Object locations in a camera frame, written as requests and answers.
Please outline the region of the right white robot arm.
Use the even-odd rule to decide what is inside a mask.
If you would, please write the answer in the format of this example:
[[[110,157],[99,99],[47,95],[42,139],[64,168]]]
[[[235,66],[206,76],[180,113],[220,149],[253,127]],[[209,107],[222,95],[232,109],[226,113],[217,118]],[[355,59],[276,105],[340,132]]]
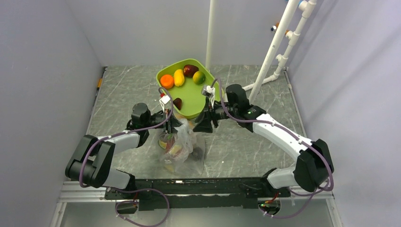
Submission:
[[[327,143],[296,134],[271,117],[264,109],[252,105],[239,84],[226,88],[227,100],[215,100],[216,89],[205,85],[201,91],[205,106],[196,119],[194,132],[212,133],[220,120],[231,119],[248,131],[260,135],[293,158],[294,166],[273,168],[262,177],[261,192],[274,195],[279,189],[299,186],[310,195],[333,188],[334,172]]]

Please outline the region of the red grape bunch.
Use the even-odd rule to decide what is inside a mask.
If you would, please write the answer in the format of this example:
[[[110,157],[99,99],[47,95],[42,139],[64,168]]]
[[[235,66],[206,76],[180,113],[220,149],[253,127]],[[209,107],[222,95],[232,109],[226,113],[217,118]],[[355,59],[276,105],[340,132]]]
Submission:
[[[174,146],[175,143],[175,138],[174,135],[168,136],[166,139],[166,147],[165,147],[165,153],[168,153],[170,149]]]

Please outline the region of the dark purple mangosteen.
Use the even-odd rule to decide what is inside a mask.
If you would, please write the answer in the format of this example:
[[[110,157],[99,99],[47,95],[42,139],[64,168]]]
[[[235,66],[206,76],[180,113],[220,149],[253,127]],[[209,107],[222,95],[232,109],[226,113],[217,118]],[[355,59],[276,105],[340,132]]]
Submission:
[[[191,158],[195,161],[202,161],[204,159],[204,150],[200,147],[194,148],[191,153]]]

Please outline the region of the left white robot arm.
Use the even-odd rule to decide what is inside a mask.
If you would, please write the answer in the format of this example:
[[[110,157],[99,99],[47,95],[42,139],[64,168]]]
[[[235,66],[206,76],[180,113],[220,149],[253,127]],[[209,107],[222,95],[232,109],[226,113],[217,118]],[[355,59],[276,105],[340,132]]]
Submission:
[[[181,124],[170,109],[151,113],[145,103],[135,104],[124,131],[103,137],[83,136],[65,168],[65,175],[79,181],[82,187],[112,187],[123,198],[131,198],[137,189],[135,176],[112,169],[113,156],[144,145],[151,129],[175,133]]]

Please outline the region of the clear plastic bag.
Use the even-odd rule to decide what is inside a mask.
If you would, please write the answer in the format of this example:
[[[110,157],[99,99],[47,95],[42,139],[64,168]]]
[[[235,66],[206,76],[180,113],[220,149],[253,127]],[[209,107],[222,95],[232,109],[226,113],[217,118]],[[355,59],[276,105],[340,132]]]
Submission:
[[[203,173],[204,159],[195,161],[191,158],[194,148],[200,147],[206,150],[206,142],[202,135],[193,132],[194,121],[188,120],[180,114],[174,116],[182,123],[177,129],[177,133],[168,134],[161,132],[158,138],[158,144],[163,150],[159,158],[162,166],[170,173],[190,177],[199,176]],[[166,139],[168,136],[174,135],[175,143],[168,153],[165,153]]]

